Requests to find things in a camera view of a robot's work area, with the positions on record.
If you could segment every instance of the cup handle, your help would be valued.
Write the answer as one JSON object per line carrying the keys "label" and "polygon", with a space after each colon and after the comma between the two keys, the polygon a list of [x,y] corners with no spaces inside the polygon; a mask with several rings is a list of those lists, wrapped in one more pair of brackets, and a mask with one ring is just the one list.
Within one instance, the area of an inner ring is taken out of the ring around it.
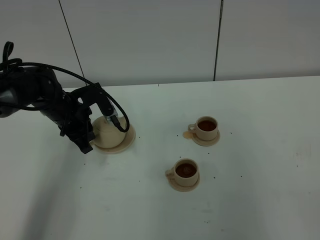
{"label": "cup handle", "polygon": [[171,169],[165,171],[165,176],[170,179],[173,178],[174,177],[174,168],[171,168]]}
{"label": "cup handle", "polygon": [[190,133],[195,134],[195,133],[196,133],[195,126],[196,126],[195,124],[189,124],[189,126],[188,126],[188,131],[189,131]]}

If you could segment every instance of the cup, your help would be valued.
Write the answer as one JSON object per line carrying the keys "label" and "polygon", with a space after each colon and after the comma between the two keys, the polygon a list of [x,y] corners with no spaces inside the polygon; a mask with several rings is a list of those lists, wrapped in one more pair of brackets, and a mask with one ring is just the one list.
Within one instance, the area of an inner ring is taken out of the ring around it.
{"label": "cup", "polygon": [[[118,118],[121,127],[126,128],[126,120],[124,117]],[[125,132],[121,132],[113,124],[107,122],[104,116],[98,117],[93,122],[93,133],[95,139],[93,144],[103,149],[110,149],[118,146],[126,137]]]}
{"label": "cup", "polygon": [[188,132],[196,134],[200,140],[211,141],[218,136],[218,122],[211,116],[202,116],[188,126]]}
{"label": "cup", "polygon": [[169,179],[174,179],[181,187],[192,187],[199,179],[199,168],[195,161],[189,158],[184,158],[177,161],[171,169],[167,170],[165,172],[165,176]]}

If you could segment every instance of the white table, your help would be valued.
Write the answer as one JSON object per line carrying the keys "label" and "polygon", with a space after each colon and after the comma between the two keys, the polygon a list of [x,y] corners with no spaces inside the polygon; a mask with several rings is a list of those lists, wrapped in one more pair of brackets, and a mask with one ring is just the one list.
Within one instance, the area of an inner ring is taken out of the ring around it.
{"label": "white table", "polygon": [[[320,77],[105,89],[136,130],[117,155],[82,154],[39,112],[0,119],[0,239],[320,238]],[[205,115],[211,147],[182,137]],[[199,165],[194,191],[167,183],[180,157]]]}

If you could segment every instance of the saucer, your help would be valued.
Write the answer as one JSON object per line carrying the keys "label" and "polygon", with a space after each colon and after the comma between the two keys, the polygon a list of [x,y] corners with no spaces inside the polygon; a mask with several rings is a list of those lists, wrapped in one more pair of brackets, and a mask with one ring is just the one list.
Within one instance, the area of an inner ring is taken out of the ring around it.
{"label": "saucer", "polygon": [[209,147],[209,146],[215,145],[217,142],[219,142],[219,140],[220,140],[220,132],[218,130],[218,133],[217,133],[216,137],[214,139],[210,140],[210,141],[201,140],[196,134],[190,133],[189,131],[185,131],[183,133],[183,137],[186,138],[186,139],[192,139],[196,144],[198,144],[200,146]]}
{"label": "saucer", "polygon": [[102,151],[103,153],[106,154],[118,154],[126,150],[128,147],[131,146],[131,144],[134,142],[136,139],[136,131],[132,125],[130,125],[129,130],[125,133],[125,137],[123,141],[115,147],[111,148],[102,148],[97,145],[94,145],[98,150]]}
{"label": "saucer", "polygon": [[171,185],[171,187],[179,192],[190,192],[193,189],[195,189],[200,182],[200,174],[199,174],[198,180],[193,186],[180,186],[172,176],[168,175],[165,177],[168,179],[168,182]]}

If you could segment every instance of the brown liquid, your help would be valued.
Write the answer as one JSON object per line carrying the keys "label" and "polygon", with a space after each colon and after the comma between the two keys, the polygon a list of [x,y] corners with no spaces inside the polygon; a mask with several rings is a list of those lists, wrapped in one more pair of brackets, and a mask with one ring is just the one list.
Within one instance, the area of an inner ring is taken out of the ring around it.
{"label": "brown liquid", "polygon": [[206,132],[210,132],[216,129],[217,125],[209,120],[204,120],[198,123],[198,127]]}
{"label": "brown liquid", "polygon": [[175,172],[182,178],[190,178],[196,174],[197,169],[190,163],[183,163],[175,169]]}

